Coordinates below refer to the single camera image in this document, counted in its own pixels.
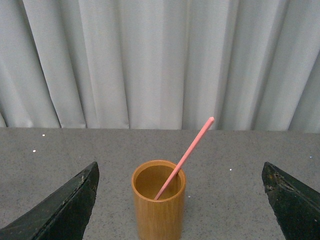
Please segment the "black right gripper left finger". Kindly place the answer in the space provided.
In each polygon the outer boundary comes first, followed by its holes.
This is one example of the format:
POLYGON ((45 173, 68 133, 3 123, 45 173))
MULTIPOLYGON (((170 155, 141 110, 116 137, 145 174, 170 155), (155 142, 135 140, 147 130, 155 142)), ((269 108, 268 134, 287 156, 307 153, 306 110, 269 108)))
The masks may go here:
POLYGON ((81 240, 95 205, 100 172, 92 162, 30 211, 0 230, 2 240, 81 240))

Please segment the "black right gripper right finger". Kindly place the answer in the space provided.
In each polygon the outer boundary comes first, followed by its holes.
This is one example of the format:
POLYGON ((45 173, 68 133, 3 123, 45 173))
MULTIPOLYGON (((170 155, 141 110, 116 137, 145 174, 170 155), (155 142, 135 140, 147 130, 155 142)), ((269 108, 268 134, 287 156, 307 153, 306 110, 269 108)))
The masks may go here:
POLYGON ((269 162, 261 178, 285 239, 318 240, 320 193, 269 162))

